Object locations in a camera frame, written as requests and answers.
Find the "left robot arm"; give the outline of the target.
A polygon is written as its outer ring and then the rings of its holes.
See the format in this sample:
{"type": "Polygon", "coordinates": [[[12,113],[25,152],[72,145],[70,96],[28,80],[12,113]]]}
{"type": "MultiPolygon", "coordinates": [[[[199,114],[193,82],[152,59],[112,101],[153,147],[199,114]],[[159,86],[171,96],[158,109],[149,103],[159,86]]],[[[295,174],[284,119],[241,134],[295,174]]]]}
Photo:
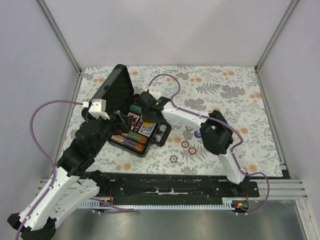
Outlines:
{"type": "Polygon", "coordinates": [[[106,196],[110,192],[110,184],[106,177],[99,171],[93,173],[93,177],[86,179],[80,187],[67,197],[62,199],[65,191],[76,183],[80,176],[69,173],[63,167],[54,165],[52,159],[38,143],[33,130],[33,122],[41,108],[38,107],[31,116],[29,129],[33,141],[52,167],[52,175],[44,188],[21,213],[11,214],[8,223],[17,230],[15,238],[18,240],[50,240],[54,236],[60,224],[73,213],[80,205],[88,200],[101,203],[114,209],[111,214],[132,212],[132,208],[120,208],[95,198],[96,195],[106,196]]]}

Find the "orange poker chip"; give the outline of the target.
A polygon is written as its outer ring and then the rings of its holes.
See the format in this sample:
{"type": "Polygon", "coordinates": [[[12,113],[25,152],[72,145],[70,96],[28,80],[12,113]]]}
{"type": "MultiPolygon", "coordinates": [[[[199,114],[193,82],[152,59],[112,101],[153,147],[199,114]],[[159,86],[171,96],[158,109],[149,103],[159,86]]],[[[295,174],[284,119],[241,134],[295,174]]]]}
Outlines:
{"type": "Polygon", "coordinates": [[[181,143],[181,146],[182,146],[183,148],[188,148],[188,147],[189,147],[189,142],[188,142],[188,141],[183,141],[183,142],[181,143]]]}
{"type": "Polygon", "coordinates": [[[188,149],[188,152],[189,152],[191,155],[195,155],[196,152],[197,152],[197,150],[196,150],[194,147],[190,147],[190,148],[188,149]]]}

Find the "yellow big blind button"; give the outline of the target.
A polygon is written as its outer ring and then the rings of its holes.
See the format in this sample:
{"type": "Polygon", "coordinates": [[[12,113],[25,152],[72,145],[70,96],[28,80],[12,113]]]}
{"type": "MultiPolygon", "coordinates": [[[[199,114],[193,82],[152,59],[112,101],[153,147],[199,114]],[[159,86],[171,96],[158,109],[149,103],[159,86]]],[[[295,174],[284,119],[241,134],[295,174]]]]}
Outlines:
{"type": "Polygon", "coordinates": [[[144,122],[144,126],[146,126],[146,127],[150,127],[150,126],[152,126],[152,123],[144,122]]]}

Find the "blue small blind button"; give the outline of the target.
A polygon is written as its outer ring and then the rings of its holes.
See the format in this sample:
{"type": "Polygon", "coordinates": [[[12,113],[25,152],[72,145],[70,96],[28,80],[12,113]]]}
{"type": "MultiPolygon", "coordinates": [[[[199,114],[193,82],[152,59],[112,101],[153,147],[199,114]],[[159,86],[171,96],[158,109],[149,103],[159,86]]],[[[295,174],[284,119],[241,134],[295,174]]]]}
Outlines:
{"type": "Polygon", "coordinates": [[[200,133],[199,131],[197,131],[197,130],[194,132],[194,136],[195,136],[196,138],[198,138],[198,139],[201,139],[201,138],[202,138],[201,133],[200,133]]]}

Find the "black poker set case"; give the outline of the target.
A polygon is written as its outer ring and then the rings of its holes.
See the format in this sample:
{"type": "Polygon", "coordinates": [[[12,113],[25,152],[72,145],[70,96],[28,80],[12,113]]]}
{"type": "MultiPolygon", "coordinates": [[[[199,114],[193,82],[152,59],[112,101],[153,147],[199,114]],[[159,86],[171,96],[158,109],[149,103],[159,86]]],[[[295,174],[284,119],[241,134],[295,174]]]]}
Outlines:
{"type": "MultiPolygon", "coordinates": [[[[109,117],[117,110],[127,116],[128,113],[131,113],[131,105],[139,106],[136,101],[136,98],[139,95],[140,94],[137,94],[134,91],[127,66],[118,64],[113,68],[112,72],[105,79],[89,102],[93,99],[106,100],[105,111],[109,117]]],[[[140,118],[134,128],[137,128],[139,131],[144,122],[142,121],[141,113],[137,115],[139,115],[140,118]]],[[[96,119],[92,117],[84,120],[85,121],[81,125],[80,129],[76,132],[75,138],[78,148],[90,157],[96,157],[106,143],[110,143],[111,145],[128,151],[138,157],[144,157],[152,144],[162,147],[166,143],[172,129],[171,125],[166,120],[161,123],[155,123],[156,126],[150,137],[147,137],[147,143],[144,145],[145,147],[143,152],[137,152],[111,140],[112,136],[120,135],[126,137],[126,135],[125,133],[112,134],[112,125],[109,119],[102,119],[101,117],[96,119]]]]}

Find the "blue playing card deck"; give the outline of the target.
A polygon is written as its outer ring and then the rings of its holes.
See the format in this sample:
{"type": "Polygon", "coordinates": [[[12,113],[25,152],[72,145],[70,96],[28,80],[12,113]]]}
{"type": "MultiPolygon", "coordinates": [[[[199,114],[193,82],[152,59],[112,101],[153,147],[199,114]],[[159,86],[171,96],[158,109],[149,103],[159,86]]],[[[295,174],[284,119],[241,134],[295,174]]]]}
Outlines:
{"type": "Polygon", "coordinates": [[[141,125],[140,129],[138,130],[138,133],[140,135],[150,137],[152,132],[155,129],[156,124],[152,123],[152,126],[145,126],[144,123],[141,125]]]}

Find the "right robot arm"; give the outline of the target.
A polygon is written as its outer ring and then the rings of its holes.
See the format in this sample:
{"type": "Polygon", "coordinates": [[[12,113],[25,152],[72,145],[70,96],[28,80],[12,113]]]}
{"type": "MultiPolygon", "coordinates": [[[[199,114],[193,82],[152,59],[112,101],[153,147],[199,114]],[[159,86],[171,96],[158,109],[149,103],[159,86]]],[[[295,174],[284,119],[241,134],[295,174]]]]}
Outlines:
{"type": "Polygon", "coordinates": [[[161,96],[156,99],[144,91],[136,98],[141,107],[141,117],[144,123],[160,123],[176,121],[200,133],[204,148],[216,155],[222,164],[229,182],[229,191],[235,197],[242,196],[247,191],[250,178],[246,176],[234,154],[232,128],[222,113],[214,110],[211,113],[195,112],[173,103],[173,99],[161,96]]]}

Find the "red playing card deck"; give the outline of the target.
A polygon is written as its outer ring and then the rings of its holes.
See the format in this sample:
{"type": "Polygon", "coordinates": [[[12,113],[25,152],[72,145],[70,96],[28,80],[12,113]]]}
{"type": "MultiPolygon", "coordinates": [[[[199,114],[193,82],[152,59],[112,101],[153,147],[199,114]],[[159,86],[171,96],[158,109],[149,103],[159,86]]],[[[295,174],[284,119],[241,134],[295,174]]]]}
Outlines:
{"type": "Polygon", "coordinates": [[[127,116],[132,120],[131,129],[133,129],[139,122],[140,116],[132,112],[129,112],[127,116]]]}

